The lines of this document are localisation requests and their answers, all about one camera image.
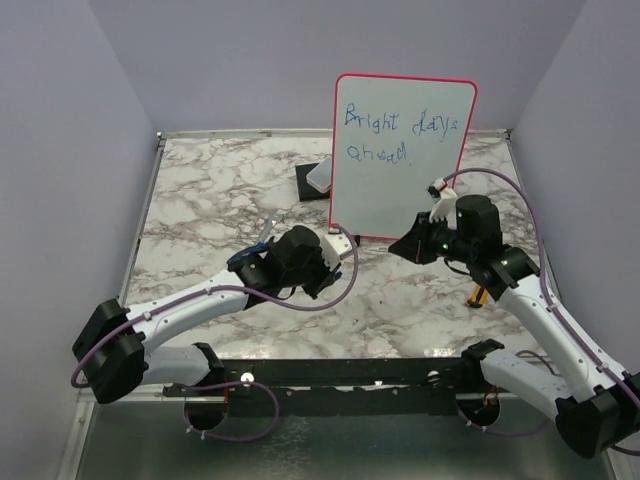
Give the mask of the pink framed whiteboard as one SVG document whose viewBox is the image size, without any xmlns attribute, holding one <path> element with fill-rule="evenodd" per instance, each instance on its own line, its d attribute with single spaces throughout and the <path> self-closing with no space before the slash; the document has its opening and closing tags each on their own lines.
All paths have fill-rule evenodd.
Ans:
<svg viewBox="0 0 640 480">
<path fill-rule="evenodd" d="M 459 167 L 478 95 L 471 80 L 345 73 L 335 84 L 329 224 L 398 239 L 427 188 Z"/>
</svg>

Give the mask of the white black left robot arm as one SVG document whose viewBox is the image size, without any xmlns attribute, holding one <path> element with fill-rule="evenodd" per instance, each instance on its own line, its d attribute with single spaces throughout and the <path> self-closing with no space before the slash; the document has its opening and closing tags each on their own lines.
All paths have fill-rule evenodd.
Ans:
<svg viewBox="0 0 640 480">
<path fill-rule="evenodd" d="M 287 307 L 279 296 L 285 289 L 317 298 L 340 278 L 341 262 L 351 251 L 345 234 L 318 236 L 295 226 L 236 253 L 220 273 L 176 294 L 128 307 L 116 298 L 104 301 L 73 343 L 78 364 L 71 383 L 90 389 L 101 404 L 145 384 L 174 382 L 210 394 L 221 380 L 212 348 L 204 343 L 175 348 L 168 341 L 263 302 Z"/>
</svg>

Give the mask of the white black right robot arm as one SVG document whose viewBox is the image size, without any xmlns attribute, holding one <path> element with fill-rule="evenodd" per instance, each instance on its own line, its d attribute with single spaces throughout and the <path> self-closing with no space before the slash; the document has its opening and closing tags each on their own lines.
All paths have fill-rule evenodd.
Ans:
<svg viewBox="0 0 640 480">
<path fill-rule="evenodd" d="M 592 458 L 639 430 L 639 377 L 630 374 L 586 334 L 568 310 L 544 294 L 539 267 L 503 241 L 498 208 L 483 195 L 455 202 L 456 226 L 420 212 L 389 251 L 426 265 L 463 263 L 473 281 L 535 338 L 558 370 L 551 375 L 495 341 L 467 348 L 461 383 L 481 391 L 491 384 L 517 395 L 549 418 L 579 456 Z"/>
</svg>

